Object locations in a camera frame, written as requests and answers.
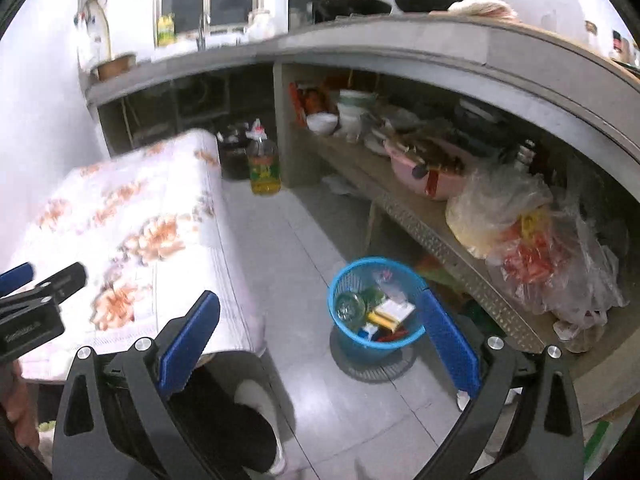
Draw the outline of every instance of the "pink plastic bowl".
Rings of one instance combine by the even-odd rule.
[[[430,139],[439,145],[450,156],[456,156],[465,166],[473,164],[476,158],[469,152],[459,148],[445,140]],[[385,150],[391,157],[391,167],[398,177],[398,180],[418,195],[427,196],[432,200],[448,200],[462,192],[465,187],[465,177],[444,173],[442,171],[431,170],[424,178],[417,180],[412,175],[416,164],[409,159],[401,150],[397,149],[393,142],[385,141]]]

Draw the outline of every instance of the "blue plastic basket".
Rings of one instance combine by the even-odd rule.
[[[335,299],[343,292],[360,292],[375,285],[374,272],[387,269],[391,270],[394,282],[402,288],[407,299],[415,304],[420,293],[427,289],[426,282],[409,267],[386,258],[363,258],[349,264],[338,273],[329,287],[327,306],[334,323],[340,329],[340,347],[349,358],[361,363],[380,361],[424,335],[424,326],[418,312],[412,313],[404,322],[408,335],[404,339],[389,343],[378,343],[361,338],[338,319],[335,313]]]

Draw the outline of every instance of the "blue rim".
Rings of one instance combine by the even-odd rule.
[[[353,269],[354,267],[359,267],[362,264],[383,264],[383,265],[395,267],[397,269],[402,269],[404,270],[404,272],[413,274],[420,282],[422,282],[422,290],[426,290],[427,288],[429,288],[427,286],[427,282],[425,282],[421,276],[416,274],[413,269],[411,269],[410,267],[407,267],[406,265],[400,264],[393,260],[388,260],[387,258],[361,258],[359,260],[356,260],[355,262],[350,263],[343,270],[338,272],[337,276],[331,282],[331,286],[329,287],[329,293],[327,294],[327,297],[326,297],[326,306],[327,306],[327,309],[329,310],[329,314],[331,315],[331,318],[334,320],[334,323],[351,340],[367,348],[375,348],[377,350],[395,350],[397,348],[402,348],[403,346],[407,346],[417,341],[421,336],[424,335],[424,326],[421,326],[409,337],[406,337],[399,341],[391,341],[389,343],[378,343],[376,341],[367,341],[366,339],[358,337],[351,330],[349,330],[347,326],[343,322],[341,322],[340,319],[334,314],[334,310],[332,309],[332,304],[334,301],[334,293],[335,293],[335,288],[338,285],[338,281],[351,269]]]

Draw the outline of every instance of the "blue gripper pad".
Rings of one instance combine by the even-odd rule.
[[[478,356],[430,290],[418,296],[416,307],[456,388],[475,399],[481,386]]]
[[[0,274],[0,298],[25,286],[32,279],[33,267],[31,264],[21,264]]]
[[[220,321],[220,300],[207,292],[160,358],[158,391],[165,399],[184,389]]]

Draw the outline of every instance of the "yellow bottle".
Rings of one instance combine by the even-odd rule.
[[[174,15],[160,16],[158,18],[158,46],[172,43],[175,43]]]
[[[264,128],[260,125],[260,119],[255,121],[246,136],[252,139],[246,149],[251,191],[256,195],[272,195],[279,192],[280,164],[276,143],[267,138]]]

